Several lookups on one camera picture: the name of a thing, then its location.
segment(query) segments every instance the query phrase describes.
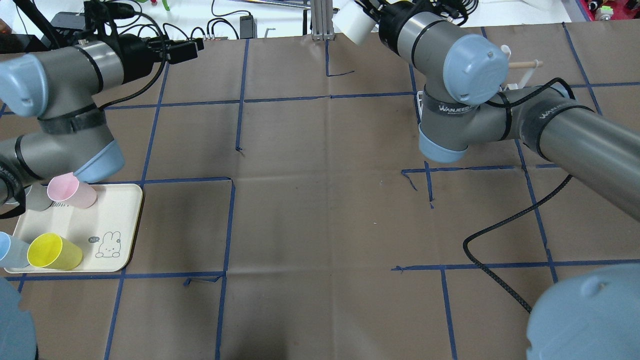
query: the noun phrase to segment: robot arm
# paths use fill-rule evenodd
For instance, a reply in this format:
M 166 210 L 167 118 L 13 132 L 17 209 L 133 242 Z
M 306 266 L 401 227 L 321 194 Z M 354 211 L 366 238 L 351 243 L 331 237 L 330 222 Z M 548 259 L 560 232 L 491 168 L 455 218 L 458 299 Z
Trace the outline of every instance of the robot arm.
M 87 1 L 88 31 L 80 34 L 77 45 L 0 63 L 0 99 L 20 116 L 38 117 L 42 128 L 41 133 L 0 142 L 0 203 L 20 201 L 24 187 L 67 172 L 92 183 L 124 166 L 104 106 L 98 108 L 92 95 L 147 76 L 154 62 L 161 62 L 157 79 L 167 58 L 170 63 L 190 60 L 203 47 L 202 39 L 172 42 L 164 36 L 118 35 L 113 19 L 136 14 L 128 4 Z M 107 22 L 110 35 L 104 29 Z
M 425 156 L 450 163 L 470 144 L 520 139 L 640 220 L 640 133 L 570 99 L 570 89 L 499 92 L 508 60 L 496 45 L 420 1 L 382 3 L 364 7 L 380 24 L 380 40 L 427 77 L 419 126 Z

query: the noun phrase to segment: black strap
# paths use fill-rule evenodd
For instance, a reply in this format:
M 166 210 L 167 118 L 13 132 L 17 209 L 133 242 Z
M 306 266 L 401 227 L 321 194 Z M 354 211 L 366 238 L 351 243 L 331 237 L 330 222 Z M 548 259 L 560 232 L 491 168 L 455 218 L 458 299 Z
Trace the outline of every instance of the black strap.
M 0 219 L 19 217 L 27 210 L 27 197 L 26 195 L 24 195 L 24 189 L 20 189 L 18 194 L 14 195 L 13 198 L 18 202 L 18 206 L 7 211 L 4 214 L 0 214 Z
M 22 138 L 24 138 L 24 135 L 18 136 L 18 139 L 15 140 L 15 157 L 18 159 L 18 161 L 20 162 L 20 165 L 22 166 L 24 171 L 26 171 L 27 174 L 29 174 L 29 176 L 31 176 L 36 180 L 44 180 L 38 174 L 33 172 L 33 170 L 29 167 L 29 165 L 27 165 L 26 161 L 24 161 L 24 157 L 22 156 Z
M 18 206 L 7 211 L 4 214 L 0 214 L 0 219 L 19 217 L 26 211 L 27 197 L 24 194 L 24 188 L 20 179 L 11 171 L 11 168 L 5 163 L 0 161 L 0 180 L 4 181 L 6 185 L 6 198 L 3 199 L 5 203 L 8 199 L 14 198 L 18 202 Z
M 50 119 L 40 119 L 40 127 L 42 131 L 50 135 L 74 134 L 78 131 L 91 129 L 105 124 L 104 114 L 97 110 L 94 104 L 85 106 L 79 110 L 53 117 Z
M 499 92 L 498 96 L 500 96 L 500 98 L 502 99 L 503 104 L 509 103 L 507 96 L 504 95 L 502 92 Z M 502 137 L 498 141 L 503 141 L 504 139 L 507 138 L 507 136 L 509 136 L 509 133 L 511 132 L 511 125 L 513 124 L 513 113 L 511 112 L 511 108 L 507 107 L 505 108 L 505 111 L 507 112 L 507 120 L 506 120 L 506 123 L 504 124 L 504 134 L 502 134 Z

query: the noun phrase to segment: plastic cup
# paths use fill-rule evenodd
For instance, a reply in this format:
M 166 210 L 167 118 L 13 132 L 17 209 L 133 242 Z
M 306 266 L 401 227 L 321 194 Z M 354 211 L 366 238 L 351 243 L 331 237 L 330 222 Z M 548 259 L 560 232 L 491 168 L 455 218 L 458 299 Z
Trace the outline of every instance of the plastic cup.
M 72 172 L 51 179 L 47 187 L 47 195 L 53 201 L 81 209 L 93 205 L 98 197 L 89 184 L 80 182 Z
M 364 44 L 371 30 L 376 26 L 376 22 L 354 1 L 345 4 L 333 16 L 333 23 L 357 45 Z
M 71 270 L 82 261 L 82 249 L 58 234 L 46 233 L 33 240 L 27 259 L 37 268 Z
M 53 201 L 47 195 L 47 188 L 40 184 L 33 184 L 25 188 L 24 193 L 27 198 L 27 210 L 45 211 L 53 204 Z M 10 199 L 7 204 L 18 206 L 18 202 L 15 199 Z
M 0 232 L 0 267 L 24 268 L 29 265 L 29 244 L 7 233 Z

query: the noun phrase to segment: gray cup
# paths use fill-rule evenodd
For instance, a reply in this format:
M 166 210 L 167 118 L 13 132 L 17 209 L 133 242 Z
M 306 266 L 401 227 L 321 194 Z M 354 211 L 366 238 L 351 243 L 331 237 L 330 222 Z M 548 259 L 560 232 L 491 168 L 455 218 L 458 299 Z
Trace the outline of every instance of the gray cup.
M 27 260 L 29 244 L 7 233 L 0 232 L 0 267 L 24 268 Z

